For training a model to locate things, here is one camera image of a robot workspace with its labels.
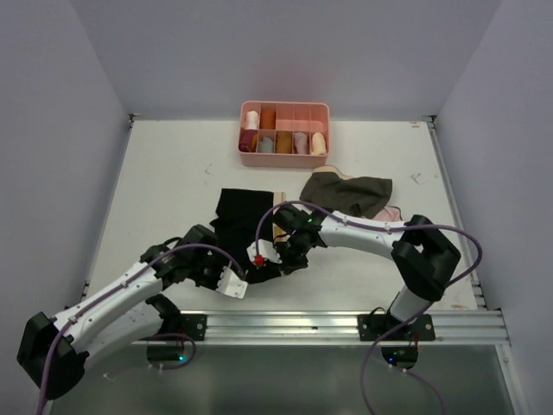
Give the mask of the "black underwear beige waistband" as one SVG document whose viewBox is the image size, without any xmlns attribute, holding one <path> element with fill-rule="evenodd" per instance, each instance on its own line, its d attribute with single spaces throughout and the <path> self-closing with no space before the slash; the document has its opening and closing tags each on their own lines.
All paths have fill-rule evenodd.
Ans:
<svg viewBox="0 0 553 415">
<path fill-rule="evenodd" d="M 247 248 L 255 240 L 257 225 L 264 213 L 274 206 L 275 194 L 269 191 L 223 188 L 210 222 L 219 246 L 242 267 L 249 284 L 261 284 L 279 278 L 277 265 L 257 268 L 249 259 Z"/>
</svg>

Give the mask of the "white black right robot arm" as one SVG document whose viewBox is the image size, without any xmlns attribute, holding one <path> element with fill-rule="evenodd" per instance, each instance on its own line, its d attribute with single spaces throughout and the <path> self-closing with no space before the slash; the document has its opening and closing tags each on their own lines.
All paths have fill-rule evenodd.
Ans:
<svg viewBox="0 0 553 415">
<path fill-rule="evenodd" d="M 414 315 L 442 299 L 461 260 L 461 253 L 425 216 L 379 222 L 338 211 L 311 213 L 293 205 L 280 207 L 273 223 L 287 234 L 276 244 L 282 271 L 305 268 L 310 250 L 349 248 L 392 261 L 404 281 L 385 314 L 389 336 L 401 340 L 416 328 Z"/>
</svg>

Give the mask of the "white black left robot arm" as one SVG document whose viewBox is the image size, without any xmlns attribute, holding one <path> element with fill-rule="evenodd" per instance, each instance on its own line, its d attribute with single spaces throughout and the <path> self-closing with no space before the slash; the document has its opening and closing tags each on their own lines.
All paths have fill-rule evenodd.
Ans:
<svg viewBox="0 0 553 415">
<path fill-rule="evenodd" d="M 38 312 L 25 325 L 16 360 L 39 388 L 39 404 L 64 396 L 97 361 L 137 340 L 193 344 L 179 311 L 163 292 L 185 280 L 237 299 L 245 272 L 210 229 L 149 247 L 121 277 L 95 295 L 53 316 Z"/>
</svg>

